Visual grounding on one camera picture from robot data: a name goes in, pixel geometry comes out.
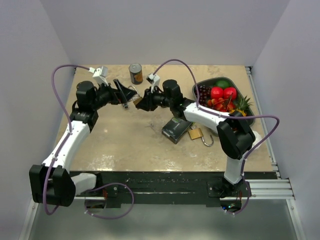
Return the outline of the long shackle brass padlock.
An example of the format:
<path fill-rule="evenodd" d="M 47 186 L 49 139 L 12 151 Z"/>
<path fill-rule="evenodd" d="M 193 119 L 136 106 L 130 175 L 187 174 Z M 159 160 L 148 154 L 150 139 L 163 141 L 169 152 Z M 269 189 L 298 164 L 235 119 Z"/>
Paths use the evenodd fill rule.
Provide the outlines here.
<path fill-rule="evenodd" d="M 139 93 L 139 91 L 136 89 L 135 86 L 130 85 L 128 89 L 129 89 L 129 93 L 127 94 L 127 96 L 129 97 L 129 100 L 128 100 L 129 102 L 133 102 L 136 105 L 143 99 L 143 97 L 141 96 L 141 94 Z"/>

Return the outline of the large brass padlock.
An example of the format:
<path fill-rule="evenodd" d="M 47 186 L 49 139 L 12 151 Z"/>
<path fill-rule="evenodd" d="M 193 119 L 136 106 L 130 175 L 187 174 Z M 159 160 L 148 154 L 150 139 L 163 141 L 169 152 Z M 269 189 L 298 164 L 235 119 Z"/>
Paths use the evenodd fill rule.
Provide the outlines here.
<path fill-rule="evenodd" d="M 196 139 L 201 139 L 202 143 L 206 146 L 206 147 L 211 147 L 214 145 L 214 139 L 213 139 L 213 136 L 210 135 L 210 140 L 211 142 L 206 142 L 205 139 L 204 139 L 204 135 L 203 135 L 203 132 L 200 128 L 194 128 L 194 129 L 190 129 L 188 131 L 188 134 L 189 134 L 189 137 L 190 139 L 193 141 L 193 140 L 196 140 Z"/>

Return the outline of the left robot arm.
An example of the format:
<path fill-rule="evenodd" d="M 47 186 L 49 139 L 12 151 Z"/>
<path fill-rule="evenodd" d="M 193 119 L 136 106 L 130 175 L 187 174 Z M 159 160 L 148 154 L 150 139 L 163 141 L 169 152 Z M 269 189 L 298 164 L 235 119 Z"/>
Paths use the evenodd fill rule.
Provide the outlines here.
<path fill-rule="evenodd" d="M 40 165 L 29 170 L 29 180 L 33 201 L 48 205 L 68 207 L 74 197 L 83 192 L 99 196 L 104 184 L 93 173 L 70 176 L 70 168 L 76 153 L 97 120 L 98 110 L 107 104 L 125 105 L 137 91 L 123 86 L 114 79 L 115 88 L 108 83 L 94 86 L 91 81 L 82 81 L 76 86 L 76 101 L 69 116 L 70 123 L 52 153 Z"/>

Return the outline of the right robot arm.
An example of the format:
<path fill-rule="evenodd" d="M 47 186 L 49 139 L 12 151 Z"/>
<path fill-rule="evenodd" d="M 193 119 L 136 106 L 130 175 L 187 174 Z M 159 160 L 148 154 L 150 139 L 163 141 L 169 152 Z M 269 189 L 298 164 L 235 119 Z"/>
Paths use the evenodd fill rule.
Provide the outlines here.
<path fill-rule="evenodd" d="M 157 107 L 169 108 L 176 118 L 215 130 L 227 162 L 223 179 L 213 185 L 212 190 L 221 198 L 235 196 L 244 182 L 245 155 L 253 148 L 258 135 L 238 111 L 229 116 L 201 110 L 195 101 L 183 96 L 176 80 L 164 81 L 162 88 L 147 88 L 143 97 L 133 101 L 135 107 L 147 112 Z"/>

